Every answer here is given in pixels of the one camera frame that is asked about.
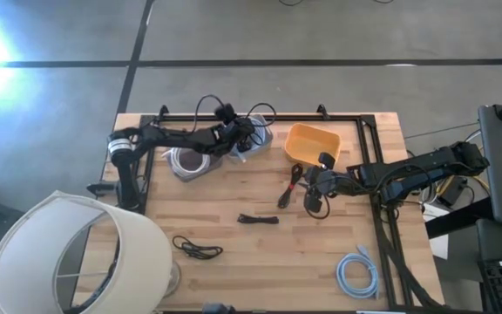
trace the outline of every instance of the yellow bowl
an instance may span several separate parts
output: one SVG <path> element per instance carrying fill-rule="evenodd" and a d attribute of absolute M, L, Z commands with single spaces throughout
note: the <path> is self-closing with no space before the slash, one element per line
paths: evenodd
<path fill-rule="evenodd" d="M 320 166 L 320 153 L 329 153 L 335 160 L 338 160 L 340 136 L 316 127 L 296 123 L 289 129 L 284 151 L 291 161 Z"/>

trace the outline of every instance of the black metal frame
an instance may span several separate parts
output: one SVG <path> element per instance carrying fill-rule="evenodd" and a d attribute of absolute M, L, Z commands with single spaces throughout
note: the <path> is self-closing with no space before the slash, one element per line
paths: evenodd
<path fill-rule="evenodd" d="M 311 114 L 278 114 L 276 115 L 276 121 L 327 121 L 327 122 L 335 122 L 335 121 L 348 121 L 356 124 L 357 134 L 360 143 L 360 149 L 362 152 L 362 158 L 364 163 L 370 163 L 370 154 L 367 143 L 367 137 L 365 134 L 365 127 L 370 130 L 371 140 L 373 142 L 373 150 L 375 152 L 375 161 L 383 162 L 383 150 L 381 148 L 381 142 L 379 140 L 379 135 L 377 131 L 377 123 L 375 120 L 375 116 L 372 114 L 357 114 L 357 115 L 339 115 L 339 114 L 328 114 L 325 107 L 323 105 L 319 105 L 317 108 L 318 113 Z M 168 112 L 166 106 L 162 106 L 159 116 L 155 115 L 142 115 L 140 118 L 139 125 L 142 126 L 147 123 L 150 119 L 157 119 L 160 122 L 192 122 L 194 119 L 194 115 L 192 114 L 176 114 L 176 115 L 166 115 Z M 263 117 L 266 120 L 272 119 L 274 116 L 272 114 L 264 114 Z M 213 115 L 201 115 L 198 117 L 198 121 L 217 121 L 216 117 Z M 150 181 L 152 171 L 153 171 L 153 156 L 154 151 L 151 150 L 146 156 L 146 166 L 144 169 L 145 179 L 147 182 Z M 139 163 L 135 163 L 133 165 L 133 172 L 135 174 L 139 173 Z M 140 207 L 142 213 L 146 212 L 146 200 L 148 199 L 148 188 L 143 189 L 141 193 L 141 198 L 143 200 L 143 205 Z M 375 233 L 376 239 L 379 249 L 379 256 L 381 260 L 381 270 L 383 272 L 383 280 L 385 285 L 385 290 L 387 292 L 387 300 L 389 309 L 394 309 L 398 306 L 396 292 L 394 289 L 394 284 L 392 281 L 392 275 L 390 272 L 390 263 L 387 254 L 383 251 L 381 246 L 381 241 L 383 237 L 386 237 L 383 229 L 383 220 L 381 219 L 381 205 L 379 204 L 377 198 L 371 196 L 370 197 L 371 204 L 371 212 L 373 214 L 373 222 L 375 223 Z M 390 236 L 392 240 L 392 244 L 394 245 L 394 249 L 397 252 L 398 256 L 404 261 L 404 253 L 402 249 L 402 243 L 400 241 L 400 235 L 398 233 L 397 220 L 394 215 L 388 216 L 388 223 L 390 226 Z M 411 290 L 409 285 L 406 283 L 405 279 L 400 277 L 402 293 L 404 296 L 404 305 L 412 306 L 413 300 L 411 295 Z M 171 311 L 172 313 L 179 314 L 180 311 Z M 304 312 L 319 312 L 319 311 L 300 311 L 300 313 Z M 338 311 L 340 313 L 346 313 L 349 311 Z"/>

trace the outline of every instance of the white lamp shade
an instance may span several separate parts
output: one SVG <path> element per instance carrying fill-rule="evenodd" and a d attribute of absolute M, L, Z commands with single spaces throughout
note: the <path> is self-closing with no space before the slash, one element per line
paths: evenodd
<path fill-rule="evenodd" d="M 0 314 L 63 313 L 56 293 L 58 266 L 71 241 L 102 215 L 117 226 L 119 257 L 110 282 L 83 313 L 151 312 L 166 293 L 172 269 L 164 232 L 143 215 L 55 192 L 0 242 Z"/>

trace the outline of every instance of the gray floor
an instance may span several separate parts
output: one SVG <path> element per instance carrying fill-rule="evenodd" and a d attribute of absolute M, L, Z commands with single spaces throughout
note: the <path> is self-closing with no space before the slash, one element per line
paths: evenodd
<path fill-rule="evenodd" d="M 129 60 L 144 6 L 0 0 L 0 61 Z M 148 22 L 141 60 L 502 58 L 502 0 L 305 0 L 293 8 L 275 0 L 156 0 Z M 26 210 L 55 189 L 86 195 L 101 175 L 126 73 L 0 69 L 1 203 Z M 279 112 L 320 103 L 335 112 L 398 112 L 408 148 L 420 154 L 477 126 L 419 134 L 474 123 L 478 106 L 502 103 L 502 65 L 139 68 L 126 110 L 166 104 L 192 112 L 206 93 L 240 111 L 267 101 Z M 478 305 L 474 289 L 464 289 L 474 282 L 447 276 L 459 267 L 439 268 L 448 304 Z"/>

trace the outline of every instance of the wooden table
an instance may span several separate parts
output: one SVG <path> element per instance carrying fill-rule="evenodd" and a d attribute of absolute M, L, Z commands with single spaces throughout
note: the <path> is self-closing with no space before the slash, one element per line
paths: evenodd
<path fill-rule="evenodd" d="M 375 113 L 375 116 L 385 162 L 405 159 L 407 154 L 397 114 Z M 115 128 L 138 126 L 139 119 L 140 114 L 120 114 Z M 363 163 L 355 123 L 304 123 L 340 134 L 342 150 L 335 169 Z M 199 123 L 199 127 L 208 125 L 210 123 Z M 156 149 L 146 216 L 170 239 L 181 235 L 196 244 L 219 245 L 225 250 L 213 260 L 201 261 L 188 258 L 173 248 L 173 257 L 181 267 L 180 287 L 161 301 L 160 310 L 199 311 L 206 302 L 232 304 L 242 311 L 387 308 L 382 282 L 377 300 L 349 297 L 336 283 L 337 263 L 344 255 L 356 253 L 357 244 L 367 247 L 382 276 L 367 196 L 338 196 L 330 200 L 332 213 L 323 221 L 307 215 L 302 206 L 304 190 L 301 188 L 295 189 L 288 208 L 276 207 L 290 179 L 292 163 L 285 158 L 283 145 L 292 125 L 293 122 L 278 121 L 271 126 L 275 137 L 267 152 L 245 164 L 224 160 L 219 169 L 188 183 L 175 178 L 160 157 L 166 149 Z M 192 123 L 168 122 L 164 126 L 191 129 Z M 370 154 L 374 156 L 372 143 L 368 142 Z M 104 179 L 118 179 L 109 161 L 105 165 Z M 242 225 L 236 221 L 240 213 L 277 215 L 281 222 L 278 225 Z M 407 265 L 430 295 L 442 303 L 438 274 L 417 205 L 405 205 L 400 209 L 398 226 Z M 116 240 L 112 223 L 101 222 L 94 226 L 81 273 L 107 270 Z M 400 282 L 394 267 L 391 272 L 400 296 Z M 355 264 L 348 267 L 347 276 L 359 286 L 365 286 L 370 278 L 362 265 Z M 97 276 L 81 277 L 75 303 L 90 296 L 101 280 L 102 277 Z"/>

